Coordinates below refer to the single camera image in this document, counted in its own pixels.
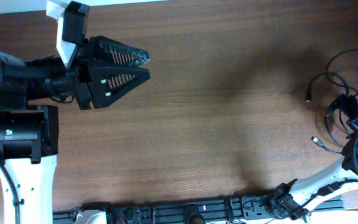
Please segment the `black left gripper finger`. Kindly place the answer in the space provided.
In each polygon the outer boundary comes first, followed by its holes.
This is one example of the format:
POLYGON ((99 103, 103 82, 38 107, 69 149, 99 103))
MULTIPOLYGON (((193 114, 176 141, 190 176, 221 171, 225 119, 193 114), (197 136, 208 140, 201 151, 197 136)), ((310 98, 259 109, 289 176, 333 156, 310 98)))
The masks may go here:
POLYGON ((88 83, 94 109, 107 108, 125 94, 150 79, 144 68, 93 65, 88 83))
POLYGON ((131 47, 104 36, 91 37, 84 45, 85 54, 95 60, 123 67, 139 67, 150 62, 148 51, 131 47))

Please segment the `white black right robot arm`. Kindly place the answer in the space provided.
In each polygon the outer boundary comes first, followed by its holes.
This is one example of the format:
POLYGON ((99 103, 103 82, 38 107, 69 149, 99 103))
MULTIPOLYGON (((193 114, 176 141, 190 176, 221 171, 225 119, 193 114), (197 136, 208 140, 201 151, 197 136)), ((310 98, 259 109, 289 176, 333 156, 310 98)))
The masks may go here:
POLYGON ((348 117, 347 125, 352 129, 339 153, 342 157, 312 176, 280 184, 267 205, 275 219, 297 220, 326 200, 358 190, 358 97, 340 95, 329 105, 325 117, 336 110, 348 117))

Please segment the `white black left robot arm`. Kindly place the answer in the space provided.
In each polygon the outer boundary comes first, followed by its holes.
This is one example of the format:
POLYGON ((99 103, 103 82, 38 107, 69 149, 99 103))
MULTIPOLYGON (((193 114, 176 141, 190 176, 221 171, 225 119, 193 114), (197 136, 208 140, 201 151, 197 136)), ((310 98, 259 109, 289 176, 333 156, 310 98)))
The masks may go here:
POLYGON ((112 105, 146 82, 148 51, 103 36, 57 40, 58 55, 22 61, 0 52, 0 178, 6 223, 51 223, 58 107, 112 105))

